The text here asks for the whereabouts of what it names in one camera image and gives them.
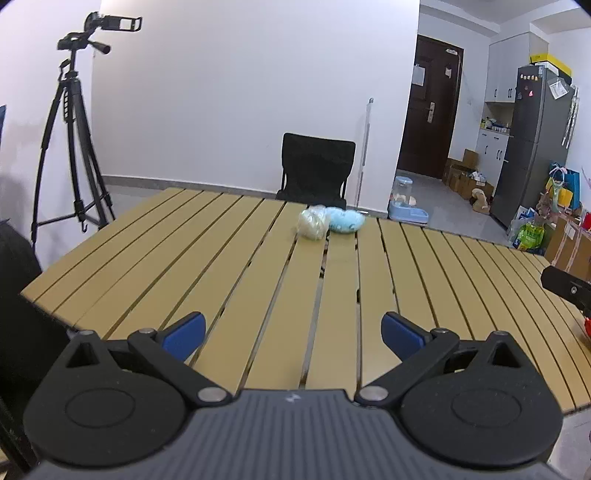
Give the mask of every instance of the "brown door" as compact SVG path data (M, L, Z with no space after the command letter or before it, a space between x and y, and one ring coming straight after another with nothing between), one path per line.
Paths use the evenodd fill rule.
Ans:
M442 177L456 121L463 53L461 48L418 36L397 168Z

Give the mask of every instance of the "black tripod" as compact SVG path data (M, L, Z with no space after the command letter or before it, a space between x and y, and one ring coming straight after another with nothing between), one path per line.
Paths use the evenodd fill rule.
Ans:
M35 184L35 200L33 205L33 222L31 224L31 242L33 243L33 248L35 248L35 242L37 241L37 229L48 223L77 217L78 221L82 224L83 232L86 232L87 229L86 221L94 223L99 229L108 225L109 222L107 221L105 208L103 207L103 200L109 209L112 219L115 220L113 203L111 202L111 197L105 187L105 181L100 173L99 164L96 161L95 149L92 146L88 118L86 116L86 109L82 98L80 80L78 79L78 72L75 70L77 50L82 50L89 44L102 53L109 53L111 50L111 47L108 45L90 41L88 39L88 37L94 33L94 30L95 29L91 29L84 33L70 33L62 38L57 44L58 50L70 50L71 53L70 59L63 61L60 65L60 75L57 79L57 92L49 110L49 116L43 133L43 140L41 141L41 157L39 159L39 168L37 170L37 183ZM64 69L67 66L70 68L67 72L64 72ZM67 125L68 155L70 157L70 171L72 172L72 188L74 191L74 213L38 222L37 215L39 210L39 192L41 190L43 164L45 162L45 155L49 147L51 131L53 130L53 125L56 121L56 115L62 96L64 100L64 122ZM84 168L86 170L86 176L88 178L90 192L92 193L93 198L92 202L88 205L84 205L84 202L80 197L78 172L76 170L76 153L74 150L74 123L78 130L80 150L82 152ZM92 207L96 208L99 215L98 219L87 214L88 210Z

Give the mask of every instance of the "floor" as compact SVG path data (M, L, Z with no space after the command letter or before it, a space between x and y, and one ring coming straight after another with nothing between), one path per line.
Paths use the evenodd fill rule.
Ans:
M472 210L469 202L451 191L441 180L398 170L398 176L413 180L417 207L429 214L430 228L471 236L497 244L507 244L505 229L489 215Z
M470 204L440 180L407 174L414 180L417 206L428 211L429 227L505 243L505 231L489 216L474 212ZM115 213L121 215L157 190L109 186ZM550 465L569 480L591 479L591 408L565 417Z

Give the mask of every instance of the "table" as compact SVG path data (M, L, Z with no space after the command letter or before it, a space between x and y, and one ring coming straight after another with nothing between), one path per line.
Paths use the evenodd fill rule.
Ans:
M303 205L167 189L91 236L22 293L104 339L192 311L207 337L188 361L239 388L360 386L400 360L380 322L400 312L463 339L510 332L565 412L591 403L582 315L541 288L547 262L500 245L367 218L356 235L296 238Z

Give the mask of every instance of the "gray refrigerator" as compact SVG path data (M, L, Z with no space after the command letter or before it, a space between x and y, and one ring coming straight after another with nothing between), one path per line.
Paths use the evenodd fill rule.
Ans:
M496 186L491 215L509 227L521 205L537 205L548 180L550 164L564 165L562 145L574 89L554 99L550 83L556 75L541 66L521 67L517 73L511 137Z

